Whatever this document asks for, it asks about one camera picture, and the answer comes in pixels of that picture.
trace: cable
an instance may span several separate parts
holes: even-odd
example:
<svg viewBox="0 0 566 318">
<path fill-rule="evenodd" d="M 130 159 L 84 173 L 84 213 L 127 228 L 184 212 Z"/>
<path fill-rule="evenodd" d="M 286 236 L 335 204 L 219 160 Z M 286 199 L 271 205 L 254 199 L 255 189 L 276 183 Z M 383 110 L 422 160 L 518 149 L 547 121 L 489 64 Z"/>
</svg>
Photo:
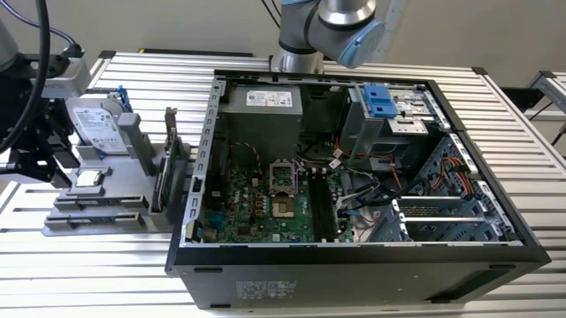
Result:
<svg viewBox="0 0 566 318">
<path fill-rule="evenodd" d="M 557 135 L 557 137 L 554 138 L 554 140 L 551 141 L 551 145 L 554 146 L 557 143 L 558 143 L 558 141 L 559 141 L 559 139 L 562 138 L 562 133 L 559 133 L 558 135 Z"/>
<path fill-rule="evenodd" d="M 391 203 L 391 201 L 394 199 L 397 199 L 398 197 L 403 196 L 405 194 L 409 193 L 409 191 L 418 185 L 418 184 L 423 184 L 423 186 L 427 186 L 427 182 L 429 180 L 423 179 L 423 178 L 418 178 L 414 179 L 405 188 L 402 188 L 398 192 L 395 192 L 394 194 L 391 194 L 387 198 L 381 199 L 381 200 L 375 200 L 375 201 L 364 201 L 362 204 L 359 204 L 359 206 L 352 207 L 350 209 L 340 209 L 338 210 L 340 211 L 346 211 L 346 210 L 359 210 L 363 207 L 381 207 L 383 205 L 387 205 Z"/>
<path fill-rule="evenodd" d="M 254 146 L 251 145 L 251 144 L 248 144 L 247 142 L 235 142 L 234 144 L 231 144 L 230 145 L 230 148 L 231 147 L 234 147 L 234 146 L 246 146 L 246 147 L 248 147 L 252 151 L 254 151 L 254 155 L 255 155 L 255 161 L 256 161 L 256 163 L 258 163 L 258 173 L 259 173 L 259 175 L 262 176 L 263 174 L 262 174 L 262 163 L 260 163 L 260 160 L 259 160 L 259 153 L 258 153 L 258 150 L 254 148 Z"/>
<path fill-rule="evenodd" d="M 446 174 L 445 162 L 446 161 L 450 162 L 450 164 L 453 165 L 453 167 L 463 166 L 463 162 L 462 162 L 461 159 L 458 159 L 455 157 L 443 157 L 442 158 L 442 163 L 441 163 L 439 178 L 438 178 L 437 182 L 434 182 L 434 185 L 431 187 L 431 190 L 435 190 L 441 186 L 441 184 L 442 184 L 442 182 L 445 180 L 445 174 Z M 459 181 L 462 182 L 462 185 L 465 187 L 466 193 L 467 194 L 473 194 L 474 193 L 474 188 L 473 188 L 471 183 L 467 180 L 467 177 L 466 177 L 466 175 L 463 174 L 462 171 L 458 171 L 457 172 L 457 177 L 458 177 Z"/>
<path fill-rule="evenodd" d="M 531 120 L 533 120 L 533 118 L 534 118 L 534 117 L 537 117 L 537 116 L 538 116 L 538 114 L 539 114 L 539 113 L 542 113 L 542 112 L 543 112 L 543 110 L 545 110 L 545 109 L 547 109 L 547 108 L 550 107 L 550 105 L 551 105 L 551 104 L 553 104 L 553 102 L 547 103 L 547 104 L 546 104 L 546 106 L 545 106 L 545 107 L 542 107 L 542 108 L 537 111 L 537 114 L 534 114 L 534 115 L 530 117 L 529 121 L 531 121 Z"/>
<path fill-rule="evenodd" d="M 296 156 L 298 156 L 298 158 L 302 160 L 302 161 L 304 161 L 304 162 L 310 162 L 311 164 L 327 164 L 328 162 L 327 161 L 318 161 L 318 160 L 314 160 L 314 159 L 311 159 L 311 158 L 308 158 L 307 157 L 307 159 L 304 158 L 306 156 L 303 155 L 303 156 L 300 156 L 300 154 L 299 154 L 299 152 L 296 153 Z"/>
<path fill-rule="evenodd" d="M 336 147 L 336 149 L 339 149 L 339 151 L 342 151 L 342 153 L 350 157 L 350 153 L 347 153 L 346 151 L 343 151 L 339 147 L 339 140 L 338 138 L 334 139 L 334 147 Z M 397 171 L 395 171 L 395 156 L 393 154 L 385 154 L 385 155 L 378 155 L 378 154 L 371 154 L 370 157 L 374 158 L 389 158 L 390 160 L 390 166 L 391 166 L 391 174 L 393 174 L 393 178 L 395 179 L 397 182 L 397 187 L 399 189 L 403 188 L 401 181 L 399 181 L 399 176 L 397 175 Z"/>
<path fill-rule="evenodd" d="M 374 220 L 370 220 L 367 217 L 364 217 L 359 211 L 346 211 L 344 212 L 346 215 L 352 215 L 355 217 L 360 217 L 363 220 L 366 220 L 367 223 L 375 223 L 377 221 L 379 221 L 379 218 L 377 217 Z"/>
<path fill-rule="evenodd" d="M 262 0 L 263 6 L 266 7 L 267 13 L 268 15 L 271 15 L 271 20 L 274 20 L 274 23 L 276 25 L 276 28 L 282 28 L 282 26 L 279 25 L 279 23 L 276 22 L 276 19 L 274 17 L 274 13 L 271 13 L 271 10 L 268 9 L 268 6 L 266 4 L 266 0 Z"/>
<path fill-rule="evenodd" d="M 0 154 L 7 151 L 13 144 L 16 143 L 21 133 L 25 130 L 25 127 L 29 124 L 31 119 L 36 113 L 37 104 L 41 99 L 43 87 L 45 85 L 47 78 L 47 67 L 51 51 L 51 35 L 49 35 L 49 17 L 47 11 L 45 0 L 35 0 L 35 5 L 37 7 L 39 15 L 39 31 L 40 31 L 40 41 L 39 41 L 39 65 L 37 65 L 37 75 L 35 76 L 35 84 L 32 92 L 29 95 L 28 103 L 25 104 L 24 111 L 21 113 L 20 119 L 17 119 L 16 125 L 12 131 L 8 134 L 8 137 L 1 141 L 0 144 Z"/>
<path fill-rule="evenodd" d="M 375 220 L 375 223 L 363 229 L 363 231 L 362 231 L 360 235 L 358 236 L 358 243 L 362 243 L 362 236 L 363 236 L 363 234 L 366 234 L 366 231 L 367 231 L 369 229 L 371 229 L 373 227 L 375 227 L 375 226 L 378 225 L 378 223 L 377 223 L 378 221 L 379 221 L 379 220 L 377 219 L 377 220 Z"/>
<path fill-rule="evenodd" d="M 21 22 L 24 22 L 27 25 L 31 25 L 32 27 L 39 28 L 39 23 L 36 23 L 35 21 L 29 20 L 27 17 L 24 17 L 17 11 L 16 9 L 8 4 L 7 0 L 0 0 L 0 4 L 4 6 L 4 8 L 8 10 L 8 12 L 16 17 L 17 20 L 20 20 Z M 61 30 L 56 29 L 56 28 L 49 28 L 49 32 L 53 33 L 55 35 L 59 35 L 69 44 L 76 44 L 77 42 L 75 41 L 75 39 Z"/>
<path fill-rule="evenodd" d="M 271 3 L 274 4 L 274 8 L 275 8 L 276 14 L 279 16 L 282 16 L 282 13 L 279 12 L 279 9 L 278 9 L 276 4 L 275 4 L 275 0 L 271 0 Z"/>
</svg>

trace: power supply label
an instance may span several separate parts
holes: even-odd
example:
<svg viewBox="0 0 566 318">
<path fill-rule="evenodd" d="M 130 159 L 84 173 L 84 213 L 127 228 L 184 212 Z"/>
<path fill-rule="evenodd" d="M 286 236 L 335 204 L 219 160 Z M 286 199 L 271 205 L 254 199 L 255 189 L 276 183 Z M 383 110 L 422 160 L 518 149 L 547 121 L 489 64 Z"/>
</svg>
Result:
<svg viewBox="0 0 566 318">
<path fill-rule="evenodd" d="M 247 106 L 292 107 L 290 91 L 248 91 Z"/>
</svg>

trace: blue latch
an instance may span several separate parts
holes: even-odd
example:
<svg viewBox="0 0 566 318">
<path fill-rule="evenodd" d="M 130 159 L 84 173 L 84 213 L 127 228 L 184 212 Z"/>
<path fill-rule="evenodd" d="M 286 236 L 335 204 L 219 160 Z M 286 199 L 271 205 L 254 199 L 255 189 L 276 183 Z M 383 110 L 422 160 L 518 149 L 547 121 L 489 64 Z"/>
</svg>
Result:
<svg viewBox="0 0 566 318">
<path fill-rule="evenodd" d="M 383 85 L 364 85 L 363 99 L 370 106 L 373 117 L 397 117 L 397 107 L 391 100 L 390 91 Z"/>
<path fill-rule="evenodd" d="M 130 98 L 127 96 L 127 90 L 123 88 L 123 86 L 120 85 L 116 89 L 116 93 L 119 93 L 120 95 L 120 99 L 122 99 L 122 110 L 127 113 L 132 113 L 132 106 L 130 104 Z"/>
<path fill-rule="evenodd" d="M 206 214 L 206 220 L 208 221 L 212 229 L 222 231 L 224 228 L 224 215 L 222 214 L 222 211 L 210 211 Z"/>
</svg>

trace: motherboard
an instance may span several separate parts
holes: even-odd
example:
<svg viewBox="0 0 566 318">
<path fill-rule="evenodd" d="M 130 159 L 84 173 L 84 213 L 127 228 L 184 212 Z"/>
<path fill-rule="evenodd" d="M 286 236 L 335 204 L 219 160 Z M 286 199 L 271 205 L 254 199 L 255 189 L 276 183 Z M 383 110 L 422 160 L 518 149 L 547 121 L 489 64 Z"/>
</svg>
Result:
<svg viewBox="0 0 566 318">
<path fill-rule="evenodd" d="M 230 172 L 228 198 L 224 208 L 206 212 L 204 241 L 215 243 L 320 242 L 314 221 L 314 203 L 310 195 L 306 170 L 271 167 L 262 171 L 232 168 Z M 338 173 L 324 176 L 328 202 L 342 195 Z M 288 189 L 290 193 L 274 189 Z M 339 231 L 334 219 L 331 228 Z M 350 227 L 339 231 L 339 242 L 352 242 Z"/>
</svg>

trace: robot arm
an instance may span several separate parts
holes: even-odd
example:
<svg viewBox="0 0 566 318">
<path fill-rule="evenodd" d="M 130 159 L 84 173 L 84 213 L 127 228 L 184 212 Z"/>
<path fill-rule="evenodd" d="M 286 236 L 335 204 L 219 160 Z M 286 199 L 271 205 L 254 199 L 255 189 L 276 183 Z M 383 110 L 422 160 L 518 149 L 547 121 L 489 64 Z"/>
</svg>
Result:
<svg viewBox="0 0 566 318">
<path fill-rule="evenodd" d="M 57 161 L 65 168 L 77 167 L 79 161 L 72 155 L 73 126 L 63 98 L 83 94 L 91 75 L 80 50 L 49 55 L 47 8 L 44 1 L 39 3 L 44 12 L 40 55 L 19 52 L 0 21 L 0 175 L 20 183 L 68 187 Z"/>
<path fill-rule="evenodd" d="M 323 55 L 347 68 L 362 65 L 385 33 L 375 10 L 377 0 L 282 0 L 271 71 L 322 73 Z"/>
<path fill-rule="evenodd" d="M 0 72 L 7 70 L 16 61 L 17 44 L 0 21 Z"/>
</svg>

